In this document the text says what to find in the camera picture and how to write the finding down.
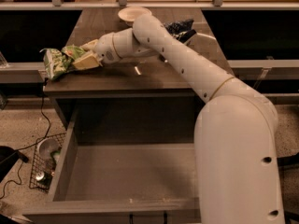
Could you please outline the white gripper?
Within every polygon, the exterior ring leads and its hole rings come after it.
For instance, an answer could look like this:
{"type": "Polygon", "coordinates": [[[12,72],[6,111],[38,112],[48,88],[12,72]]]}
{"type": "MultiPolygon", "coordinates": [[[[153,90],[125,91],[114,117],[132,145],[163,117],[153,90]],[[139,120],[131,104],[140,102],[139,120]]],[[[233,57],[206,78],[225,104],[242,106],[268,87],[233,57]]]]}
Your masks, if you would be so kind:
{"type": "Polygon", "coordinates": [[[81,45],[82,49],[94,50],[95,53],[87,52],[74,60],[73,66],[77,70],[87,70],[101,66],[101,62],[105,64],[118,62],[121,58],[114,47],[113,36],[113,33],[109,33],[101,36],[98,40],[94,39],[81,45]]]}

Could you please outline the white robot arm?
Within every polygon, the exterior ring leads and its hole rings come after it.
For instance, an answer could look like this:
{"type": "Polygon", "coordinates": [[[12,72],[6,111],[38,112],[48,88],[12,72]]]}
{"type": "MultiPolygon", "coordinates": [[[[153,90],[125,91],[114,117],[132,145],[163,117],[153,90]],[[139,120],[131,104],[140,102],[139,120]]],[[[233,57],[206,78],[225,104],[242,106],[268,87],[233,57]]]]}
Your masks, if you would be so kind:
{"type": "Polygon", "coordinates": [[[262,94],[171,36],[154,16],[82,45],[93,62],[155,51],[204,101],[194,127],[202,224],[285,224],[275,132],[278,112],[262,94]]]}

